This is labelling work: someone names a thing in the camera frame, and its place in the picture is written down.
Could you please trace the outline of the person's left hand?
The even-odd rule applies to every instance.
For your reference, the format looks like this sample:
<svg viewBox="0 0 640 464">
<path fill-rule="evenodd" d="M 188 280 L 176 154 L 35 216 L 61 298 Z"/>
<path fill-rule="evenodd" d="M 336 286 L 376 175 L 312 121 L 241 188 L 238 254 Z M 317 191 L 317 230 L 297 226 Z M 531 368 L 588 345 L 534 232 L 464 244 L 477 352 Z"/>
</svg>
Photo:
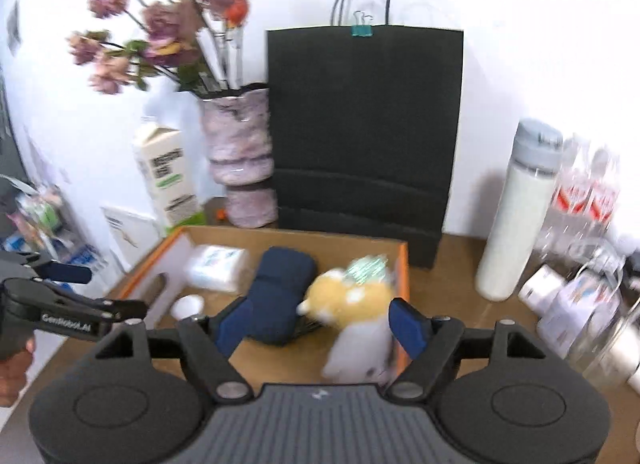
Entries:
<svg viewBox="0 0 640 464">
<path fill-rule="evenodd" d="M 36 349 L 35 338 L 32 337 L 25 347 L 0 364 L 0 406 L 9 408 L 20 398 L 21 391 L 27 384 L 26 373 L 34 361 Z"/>
</svg>

